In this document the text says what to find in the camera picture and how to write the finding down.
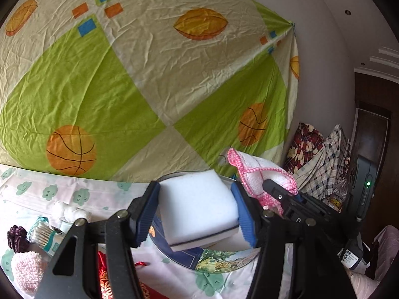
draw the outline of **blue gripper pad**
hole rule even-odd
[[[158,208],[158,195],[161,186],[158,182],[152,181],[143,196],[140,205],[142,207],[141,214],[136,222],[136,238],[137,244],[146,240],[148,230],[151,227],[152,220]]]
[[[251,212],[249,211],[243,195],[240,192],[240,189],[237,185],[238,183],[239,182],[235,182],[231,185],[231,192],[233,193],[238,207],[238,222],[240,224],[241,231],[243,232],[244,239],[252,247],[255,247],[258,242],[258,238],[256,237],[256,224],[254,219],[252,219]],[[246,191],[244,189],[243,191],[245,193],[244,197],[249,198],[249,196],[246,194]]]

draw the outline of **qr code label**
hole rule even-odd
[[[341,253],[344,249],[341,249],[340,252],[337,254],[338,257],[341,256]],[[353,254],[350,250],[346,250],[344,253],[344,256],[342,257],[342,261],[341,263],[348,269],[350,269],[357,261],[358,261],[358,257]]]

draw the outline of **ceiling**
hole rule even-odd
[[[399,43],[374,2],[324,1],[346,41],[354,71],[399,83]]]

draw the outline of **white bed sheet with cloud print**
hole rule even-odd
[[[107,219],[142,196],[147,185],[60,176],[0,164],[1,267],[7,270],[13,256],[7,243],[7,231],[13,225],[28,231],[38,216],[44,216],[51,225],[61,227],[61,221],[51,217],[56,201],[90,211],[93,221]],[[246,298],[257,263],[255,259],[241,269],[224,274],[195,272],[169,260],[150,237],[139,248],[132,249],[132,254],[135,262],[148,264],[137,267],[140,281],[170,299]],[[287,246],[280,299],[288,297],[291,266],[292,247]],[[21,292],[10,269],[6,274],[23,298],[31,298]]]

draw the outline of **red floral fabric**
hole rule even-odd
[[[284,170],[296,173],[323,148],[323,135],[312,125],[300,123],[288,150]]]
[[[113,299],[111,285],[109,284],[108,279],[108,271],[106,268],[106,255],[102,252],[98,252],[98,260],[99,260],[99,276],[100,276],[100,288],[101,288],[101,296],[102,299]],[[139,262],[136,265],[145,266],[146,264],[143,262]],[[144,299],[169,299],[166,296],[163,296],[159,292],[151,289],[149,286],[140,282],[141,290],[143,291]]]

